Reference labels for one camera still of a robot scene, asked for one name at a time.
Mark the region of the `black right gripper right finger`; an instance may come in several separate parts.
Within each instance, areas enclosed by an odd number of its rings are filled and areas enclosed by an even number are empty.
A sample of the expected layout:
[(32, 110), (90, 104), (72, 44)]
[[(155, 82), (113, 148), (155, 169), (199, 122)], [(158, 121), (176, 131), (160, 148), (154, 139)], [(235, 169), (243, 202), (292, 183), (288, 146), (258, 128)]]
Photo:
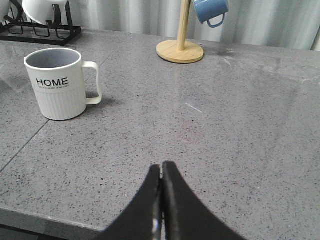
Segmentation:
[(242, 240), (190, 189), (173, 161), (162, 165), (165, 237), (167, 240)]

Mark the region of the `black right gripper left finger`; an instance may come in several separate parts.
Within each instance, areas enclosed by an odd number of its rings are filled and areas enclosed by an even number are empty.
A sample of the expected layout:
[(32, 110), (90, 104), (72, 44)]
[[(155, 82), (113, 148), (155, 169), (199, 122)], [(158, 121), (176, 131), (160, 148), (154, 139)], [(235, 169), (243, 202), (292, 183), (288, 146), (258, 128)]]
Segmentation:
[(160, 166), (152, 165), (123, 212), (96, 240), (159, 240), (162, 232), (162, 182)]

